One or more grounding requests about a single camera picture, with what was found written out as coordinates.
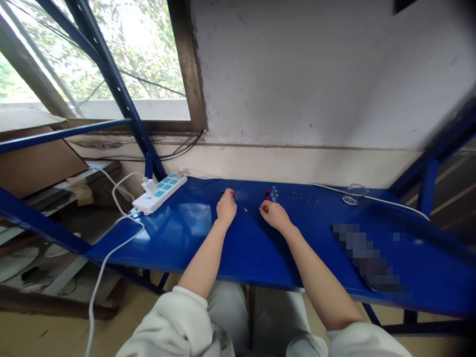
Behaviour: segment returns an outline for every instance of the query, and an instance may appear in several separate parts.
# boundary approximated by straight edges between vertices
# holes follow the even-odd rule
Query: concrete wall
[[[81,156],[101,158],[128,155],[141,158],[136,144],[115,149],[91,149],[69,141]],[[173,153],[177,145],[155,145],[160,155]],[[242,146],[196,145],[177,159],[164,161],[164,169],[171,173],[184,171],[201,177],[248,179],[258,181],[323,183],[348,186],[360,183],[371,188],[387,188],[419,152],[403,150],[351,150],[316,148],[262,148]],[[124,173],[144,173],[145,165],[122,161]],[[126,185],[137,197],[143,193],[139,176],[127,180]]]
[[[418,149],[476,83],[459,1],[194,0],[208,142]]]

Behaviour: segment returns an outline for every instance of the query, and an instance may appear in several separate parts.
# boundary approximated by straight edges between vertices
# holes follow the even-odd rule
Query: hand
[[[233,190],[231,188],[227,188],[220,201],[218,201],[217,214],[218,221],[223,222],[227,227],[230,226],[233,218],[235,218],[237,214],[237,204],[233,199]]]
[[[261,207],[259,207],[259,212],[264,220],[271,227],[279,230],[281,234],[284,230],[293,226],[285,209],[279,203],[264,200]]]

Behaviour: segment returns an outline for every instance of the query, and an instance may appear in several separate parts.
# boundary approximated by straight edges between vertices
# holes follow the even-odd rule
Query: power strip
[[[154,213],[167,199],[177,191],[180,186],[187,182],[187,176],[182,173],[173,173],[157,184],[159,191],[150,196],[145,193],[136,199],[132,205],[145,215]]]

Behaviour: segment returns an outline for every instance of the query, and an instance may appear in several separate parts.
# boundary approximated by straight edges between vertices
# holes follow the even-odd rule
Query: blue metal shelf frame
[[[86,0],[66,0],[66,4],[76,24],[71,22],[52,0],[37,0],[37,2],[97,64],[119,109],[126,119],[112,120],[6,141],[0,143],[0,154],[72,135],[128,123],[138,146],[146,158],[145,175],[151,178],[152,174],[155,174],[157,179],[165,177],[166,173],[161,165],[160,158],[142,125],[139,114],[122,80],[106,41],[101,34],[88,2]],[[457,116],[459,120],[457,120],[448,131],[442,134],[389,188],[392,194],[397,197],[402,197],[412,187],[421,182],[417,207],[426,215],[429,215],[431,212],[438,167],[459,148],[465,145],[476,133],[476,106],[473,105],[474,102],[470,104],[471,106],[466,106],[461,110]],[[31,229],[41,234],[47,240],[73,253],[84,255],[91,249],[88,243],[35,211],[1,187],[0,214],[22,228]],[[150,271],[145,270],[143,277],[141,277],[122,266],[108,264],[107,268],[156,294],[162,294],[164,292],[163,287],[169,276],[168,273],[165,273],[159,285],[155,286],[150,282]],[[382,326],[370,304],[364,303],[363,306],[371,322]],[[468,326],[468,321],[417,323],[417,312],[406,310],[404,323],[402,325],[382,326],[382,328],[391,334],[398,335],[461,335],[467,330]]]
[[[160,158],[150,141],[142,121],[140,120],[139,114],[119,74],[117,66],[106,45],[105,39],[99,30],[99,26],[96,23],[89,4],[83,0],[66,1],[77,23],[78,27],[76,27],[76,25],[72,23],[52,1],[38,0],[38,3],[97,64],[125,119],[108,120],[91,125],[84,125],[76,128],[5,141],[0,143],[0,154],[107,127],[128,124],[138,146],[144,157],[147,159],[147,176],[151,178],[152,174],[155,174],[158,180],[166,177],[167,174],[162,167]],[[37,212],[22,200],[17,199],[1,187],[0,214],[23,229],[33,230],[42,235],[45,239],[58,244],[75,254],[85,255],[91,249],[90,244],[76,237],[61,225]],[[150,282],[150,273],[146,272],[144,277],[141,277],[125,267],[108,264],[107,268],[155,294],[160,295],[164,293],[163,286],[165,282],[161,281],[158,287],[155,286]]]

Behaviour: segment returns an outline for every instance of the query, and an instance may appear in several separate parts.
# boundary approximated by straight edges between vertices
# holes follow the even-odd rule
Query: blue table
[[[342,201],[341,193],[311,185],[189,178],[155,213],[141,214],[138,220],[146,231],[114,253],[108,262],[182,272],[217,218],[221,190],[231,187],[238,211],[223,246],[219,278],[285,290],[302,288],[286,242],[259,214],[266,188],[272,186],[276,186],[278,202],[291,221],[354,299],[449,316],[474,314],[471,293],[475,267],[426,243],[428,237],[438,236],[458,245],[445,233],[409,210],[368,199],[350,206]],[[399,202],[385,190],[371,190],[369,195]],[[355,224],[353,231],[360,232],[361,241],[367,241],[368,247],[384,259],[387,274],[405,294],[369,289],[340,249],[332,224]],[[131,220],[119,222],[87,258],[101,262],[139,230],[140,226]]]

